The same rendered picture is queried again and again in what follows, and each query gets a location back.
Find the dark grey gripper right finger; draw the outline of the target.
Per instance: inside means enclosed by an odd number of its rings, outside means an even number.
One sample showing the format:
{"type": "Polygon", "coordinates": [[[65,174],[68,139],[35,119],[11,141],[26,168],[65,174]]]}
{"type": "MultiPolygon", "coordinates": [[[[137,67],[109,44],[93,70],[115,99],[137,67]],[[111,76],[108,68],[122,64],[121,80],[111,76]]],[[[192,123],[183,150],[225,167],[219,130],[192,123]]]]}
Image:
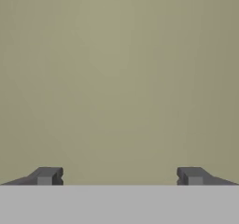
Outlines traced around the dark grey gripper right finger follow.
{"type": "Polygon", "coordinates": [[[233,185],[233,182],[210,175],[202,167],[178,167],[178,185],[233,185]]]}

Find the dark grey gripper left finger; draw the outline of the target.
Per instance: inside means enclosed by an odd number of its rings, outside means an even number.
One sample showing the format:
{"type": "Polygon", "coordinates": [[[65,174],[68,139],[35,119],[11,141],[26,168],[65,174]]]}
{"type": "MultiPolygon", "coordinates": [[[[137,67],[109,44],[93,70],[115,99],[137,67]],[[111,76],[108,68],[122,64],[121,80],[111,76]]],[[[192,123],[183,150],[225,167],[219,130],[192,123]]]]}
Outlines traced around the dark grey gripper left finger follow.
{"type": "Polygon", "coordinates": [[[62,167],[38,167],[28,176],[7,182],[7,185],[39,185],[52,186],[63,184],[62,167]]]}

